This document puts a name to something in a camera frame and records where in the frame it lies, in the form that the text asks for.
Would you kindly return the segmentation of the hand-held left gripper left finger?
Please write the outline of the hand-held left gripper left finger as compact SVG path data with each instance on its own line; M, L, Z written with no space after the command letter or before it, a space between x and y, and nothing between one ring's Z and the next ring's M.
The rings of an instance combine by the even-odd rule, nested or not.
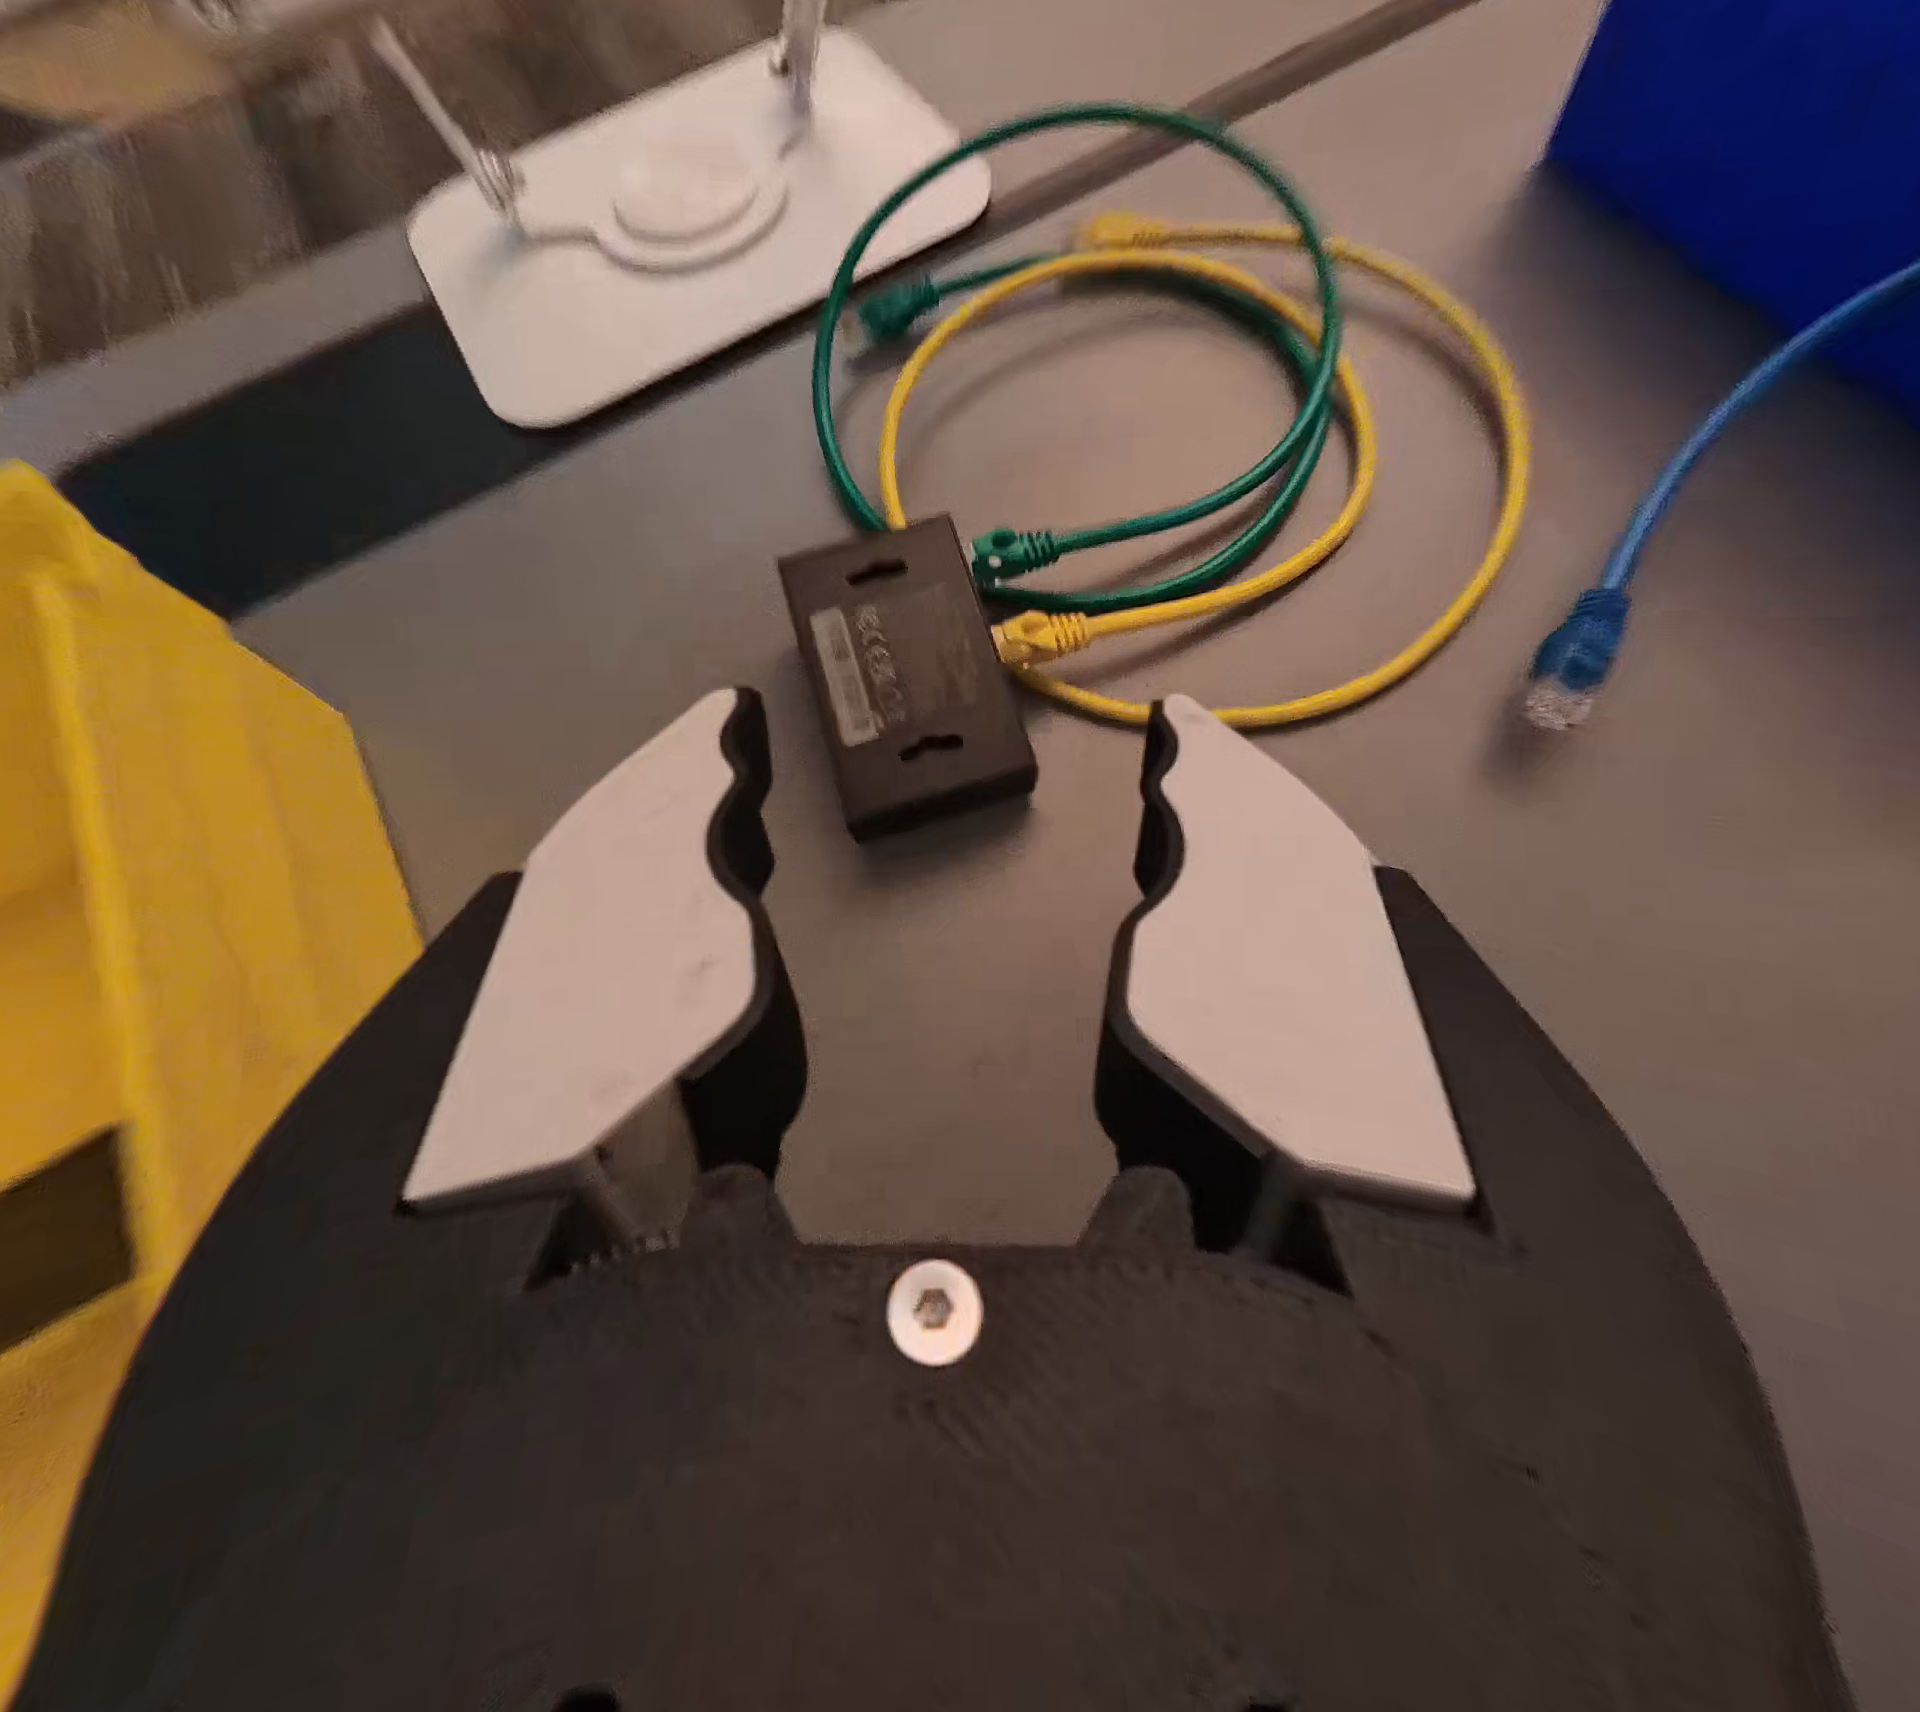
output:
M401 1198L564 1198L684 1219L703 1175L774 1180L806 1040L765 891L756 690L722 685L613 765L516 875Z

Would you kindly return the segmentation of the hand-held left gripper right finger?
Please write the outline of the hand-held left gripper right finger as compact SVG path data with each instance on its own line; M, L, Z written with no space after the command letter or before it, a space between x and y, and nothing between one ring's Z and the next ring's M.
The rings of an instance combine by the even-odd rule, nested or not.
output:
M1318 1192L1460 1215L1476 1172L1375 851L1186 693L1150 709L1111 1040Z

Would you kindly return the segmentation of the black ethernet switch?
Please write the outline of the black ethernet switch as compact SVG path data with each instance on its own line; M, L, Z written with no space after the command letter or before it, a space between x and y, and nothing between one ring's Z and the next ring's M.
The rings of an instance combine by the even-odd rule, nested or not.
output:
M1039 753L949 514L787 554L778 577L857 842L1032 797Z

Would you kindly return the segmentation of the yellow plastic bin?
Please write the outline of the yellow plastic bin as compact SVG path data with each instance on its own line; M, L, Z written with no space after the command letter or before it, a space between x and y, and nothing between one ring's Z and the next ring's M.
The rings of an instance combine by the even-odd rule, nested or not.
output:
M5 463L5 1697L161 1300L416 955L347 715Z

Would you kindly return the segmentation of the blue plastic bin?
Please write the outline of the blue plastic bin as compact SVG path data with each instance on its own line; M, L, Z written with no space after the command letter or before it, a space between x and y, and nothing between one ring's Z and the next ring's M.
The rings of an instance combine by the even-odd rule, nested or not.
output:
M1919 256L1919 0L1607 0L1549 163L1785 334Z

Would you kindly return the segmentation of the white stand base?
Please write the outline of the white stand base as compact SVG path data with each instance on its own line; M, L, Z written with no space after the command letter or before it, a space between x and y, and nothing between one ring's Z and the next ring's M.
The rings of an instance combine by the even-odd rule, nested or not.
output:
M828 30L798 114L772 44L548 134L406 220L493 413L556 430L816 307L857 234L959 130L871 44Z

